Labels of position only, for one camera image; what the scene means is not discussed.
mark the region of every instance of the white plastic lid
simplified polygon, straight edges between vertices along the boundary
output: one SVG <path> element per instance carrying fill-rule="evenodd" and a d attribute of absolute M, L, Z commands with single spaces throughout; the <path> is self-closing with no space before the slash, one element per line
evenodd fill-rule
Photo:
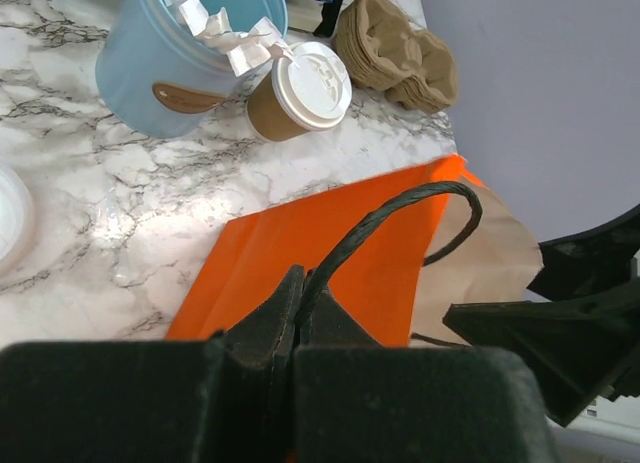
<path fill-rule="evenodd" d="M 292 46 L 295 64 L 276 60 L 273 90 L 289 118 L 310 131 L 336 126 L 351 103 L 351 82 L 344 63 L 317 42 Z"/>
<path fill-rule="evenodd" d="M 29 190 L 8 166 L 0 163 L 0 275 L 27 254 L 35 227 Z"/>

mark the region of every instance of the white tissue paper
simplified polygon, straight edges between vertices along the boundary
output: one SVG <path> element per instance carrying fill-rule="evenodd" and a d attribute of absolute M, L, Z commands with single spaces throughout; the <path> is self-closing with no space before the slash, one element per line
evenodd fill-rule
<path fill-rule="evenodd" d="M 257 68 L 271 59 L 288 58 L 293 61 L 289 45 L 266 16 L 248 32 L 232 31 L 227 10 L 209 16 L 200 0 L 180 0 L 171 7 L 181 25 L 203 44 L 227 55 L 236 76 Z"/>

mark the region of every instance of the leather label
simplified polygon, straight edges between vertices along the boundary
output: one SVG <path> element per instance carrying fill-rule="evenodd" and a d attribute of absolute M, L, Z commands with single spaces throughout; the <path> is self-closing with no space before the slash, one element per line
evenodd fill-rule
<path fill-rule="evenodd" d="M 204 113 L 227 99 L 215 93 L 192 90 L 162 81 L 154 83 L 151 88 L 160 103 L 178 113 Z"/>

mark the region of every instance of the orange paper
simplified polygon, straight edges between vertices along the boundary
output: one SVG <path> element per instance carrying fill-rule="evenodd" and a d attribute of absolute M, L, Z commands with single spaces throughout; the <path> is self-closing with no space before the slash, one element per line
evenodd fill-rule
<path fill-rule="evenodd" d="M 205 339 L 264 302 L 294 264 L 316 267 L 367 213 L 424 183 L 478 182 L 457 155 L 230 221 L 173 321 L 168 339 Z M 387 346 L 408 343 L 418 273 L 448 195 L 406 207 L 334 274 L 336 300 Z"/>

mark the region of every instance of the white plastic lid edge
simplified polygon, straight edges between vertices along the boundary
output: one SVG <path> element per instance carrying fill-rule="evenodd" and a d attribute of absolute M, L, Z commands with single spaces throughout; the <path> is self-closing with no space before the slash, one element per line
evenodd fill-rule
<path fill-rule="evenodd" d="M 313 45 L 321 44 L 317 42 L 296 43 L 294 45 L 291 45 L 291 49 L 295 50 L 299 46 L 309 44 L 309 43 Z M 330 53 L 333 53 L 335 55 L 335 53 L 329 47 L 327 47 L 326 45 L 322 45 L 322 46 L 326 47 L 326 49 L 329 50 Z M 271 83 L 273 86 L 273 93 L 276 99 L 278 100 L 278 103 L 280 104 L 280 107 L 283 109 L 283 111 L 294 123 L 296 123 L 298 126 L 301 126 L 302 128 L 305 128 L 306 130 L 309 130 L 309 131 L 323 131 L 323 130 L 328 130 L 337 126 L 347 114 L 347 108 L 351 103 L 351 95 L 349 95 L 349 104 L 346 105 L 344 111 L 338 118 L 327 120 L 327 119 L 318 117 L 318 120 L 323 120 L 323 121 L 315 121 L 315 122 L 309 118 L 305 118 L 304 115 L 294 110 L 294 108 L 292 107 L 290 98 L 287 95 L 287 92 L 293 92 L 293 89 L 290 87 L 290 85 L 289 86 L 286 85 L 287 82 L 283 81 L 286 78 L 282 78 L 282 74 L 284 73 L 284 71 L 286 70 L 289 64 L 291 64 L 289 60 L 286 60 L 285 58 L 281 58 L 274 62 L 273 68 L 271 69 Z"/>
<path fill-rule="evenodd" d="M 29 190 L 20 177 L 10 167 L 0 162 L 0 172 L 4 173 L 14 185 L 14 189 L 24 209 L 22 230 L 9 252 L 0 259 L 0 277 L 14 269 L 15 266 L 29 253 L 33 244 L 32 236 L 35 230 L 35 207 Z"/>

